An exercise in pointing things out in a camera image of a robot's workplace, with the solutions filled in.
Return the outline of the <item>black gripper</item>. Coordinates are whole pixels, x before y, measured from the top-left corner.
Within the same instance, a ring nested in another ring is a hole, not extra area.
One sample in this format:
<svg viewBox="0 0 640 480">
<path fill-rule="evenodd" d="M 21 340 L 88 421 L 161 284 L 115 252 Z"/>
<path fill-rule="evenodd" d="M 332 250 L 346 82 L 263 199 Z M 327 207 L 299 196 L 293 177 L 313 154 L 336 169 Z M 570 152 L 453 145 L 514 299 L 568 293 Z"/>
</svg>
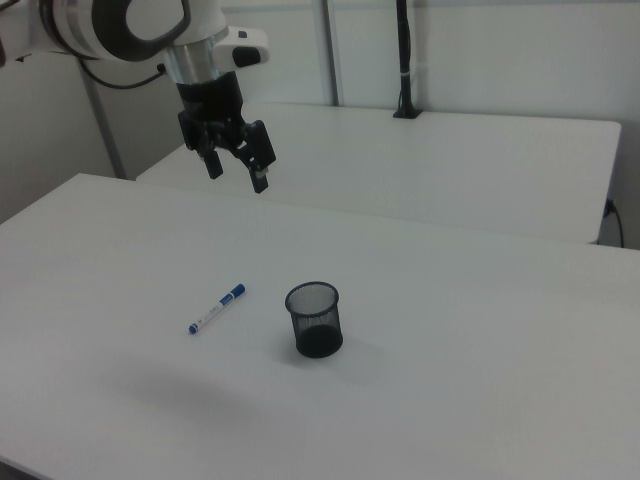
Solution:
<svg viewBox="0 0 640 480">
<path fill-rule="evenodd" d="M 178 120 L 184 143 L 189 150 L 200 151 L 209 178 L 223 173 L 220 157 L 210 143 L 233 151 L 249 171 L 253 190 L 264 192 L 269 184 L 268 168 L 276 155 L 261 120 L 248 124 L 242 117 L 243 96 L 237 74 L 229 72 L 216 80 L 199 84 L 177 84 L 183 104 Z"/>
</svg>

